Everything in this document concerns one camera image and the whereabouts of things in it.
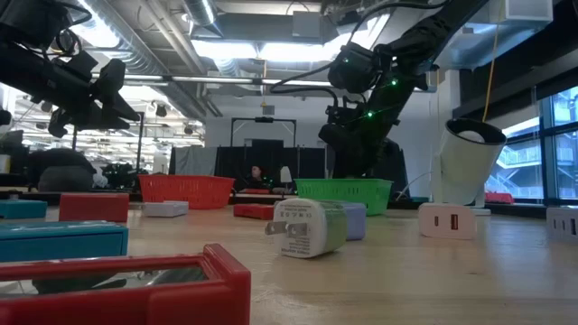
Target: plastic basket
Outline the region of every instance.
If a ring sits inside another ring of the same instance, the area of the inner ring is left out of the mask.
[[[189,201],[189,209],[228,204],[234,179],[214,176],[138,175],[143,202]]]
[[[385,180],[295,180],[299,197],[313,200],[344,200],[365,203],[368,216],[384,213],[392,181]]]

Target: white box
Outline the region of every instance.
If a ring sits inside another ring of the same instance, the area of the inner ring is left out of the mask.
[[[548,235],[553,239],[578,243],[578,210],[548,208],[545,211]]]
[[[177,217],[189,213],[189,202],[165,201],[163,203],[145,203],[143,215],[147,217]]]
[[[470,208],[441,203],[424,203],[417,212],[419,231],[426,237],[473,239],[476,217]]]

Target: teal plastic box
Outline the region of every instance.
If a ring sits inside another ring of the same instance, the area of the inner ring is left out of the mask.
[[[44,218],[47,207],[38,200],[0,200],[0,218]]]
[[[0,262],[126,255],[128,229],[107,221],[0,224]]]

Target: wire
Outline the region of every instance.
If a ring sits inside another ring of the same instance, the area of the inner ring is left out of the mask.
[[[400,2],[400,3],[387,3],[387,4],[382,4],[382,5],[378,5],[375,8],[369,10],[366,14],[364,14],[361,19],[359,20],[359,22],[355,25],[355,27],[353,28],[353,31],[351,32],[351,36],[350,39],[347,42],[351,42],[351,40],[353,40],[353,35],[355,34],[355,32],[359,29],[359,27],[361,27],[361,25],[373,14],[380,12],[384,9],[388,9],[388,8],[395,8],[395,7],[403,7],[403,8],[414,8],[414,9],[437,9],[437,8],[441,8],[447,4],[449,4],[452,0],[444,0],[443,2],[437,4],[437,5],[425,5],[425,4],[417,4],[417,3],[404,3],[404,2]]]
[[[499,19],[498,23],[496,24],[496,34],[494,35],[494,50],[492,51],[491,65],[489,66],[488,91],[486,92],[486,106],[484,107],[484,116],[481,118],[481,122],[484,123],[486,122],[486,118],[488,117],[489,96],[491,95],[491,82],[494,79],[494,66],[496,64],[496,56],[498,53],[499,22],[502,20],[502,17],[504,15],[504,2],[505,0],[502,0],[501,5],[499,6]]]
[[[397,196],[396,201],[399,201],[399,199],[404,195],[404,193],[407,191],[407,189],[409,189],[409,186],[410,186],[411,184],[413,184],[414,181],[417,181],[417,180],[419,180],[420,178],[424,177],[425,175],[428,175],[428,174],[431,174],[431,173],[432,173],[432,172],[424,172],[423,174],[415,177],[413,181],[410,181],[409,184],[407,184],[407,185],[404,187],[404,189],[401,190],[401,192],[400,192],[399,195]]]
[[[69,9],[73,9],[73,10],[76,10],[76,11],[80,11],[81,13],[84,13],[84,14],[85,14],[84,17],[82,17],[82,18],[80,18],[80,19],[72,22],[72,25],[71,25],[71,26],[78,25],[78,24],[81,24],[81,23],[85,23],[85,22],[87,22],[87,21],[89,21],[89,20],[92,19],[92,14],[91,14],[90,11],[88,11],[86,8],[83,8],[83,7],[78,6],[78,5],[72,5],[72,4],[68,4],[68,3],[63,3],[63,2],[57,2],[57,4],[59,4],[59,5],[63,6],[63,7],[69,8]]]
[[[294,1],[294,0],[293,0],[293,1],[289,4],[289,6],[287,7],[287,10],[285,10],[285,15],[288,15],[288,14],[289,14],[289,9],[291,9],[291,7],[292,7],[295,3],[297,3],[297,4],[299,4],[299,5],[302,5],[305,9],[307,9],[307,12],[308,12],[308,13],[311,12],[311,10],[309,10],[309,7],[308,7],[307,5],[305,5],[305,4],[302,3],[301,1]]]
[[[335,92],[333,92],[331,89],[329,88],[325,88],[325,87],[303,87],[303,88],[291,88],[291,89],[282,89],[282,90],[275,90],[277,87],[279,86],[283,86],[285,83],[292,81],[292,80],[296,80],[299,78],[304,78],[304,77],[308,77],[311,76],[315,73],[319,73],[321,71],[324,71],[328,68],[331,67],[331,65],[333,64],[333,62],[330,62],[320,68],[317,68],[315,70],[311,70],[311,71],[307,71],[305,73],[302,74],[298,74],[296,76],[292,76],[290,78],[287,79],[283,79],[279,82],[277,82],[276,84],[274,84],[273,86],[271,86],[271,88],[269,89],[269,91],[273,94],[290,94],[290,93],[294,93],[294,92],[301,92],[301,91],[324,91],[328,94],[330,94],[333,97],[333,106],[334,107],[338,107],[339,106],[339,100],[337,99],[337,95],[335,95]]]

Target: usb port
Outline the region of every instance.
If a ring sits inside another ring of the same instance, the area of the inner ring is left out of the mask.
[[[458,230],[458,215],[452,215],[452,230]]]

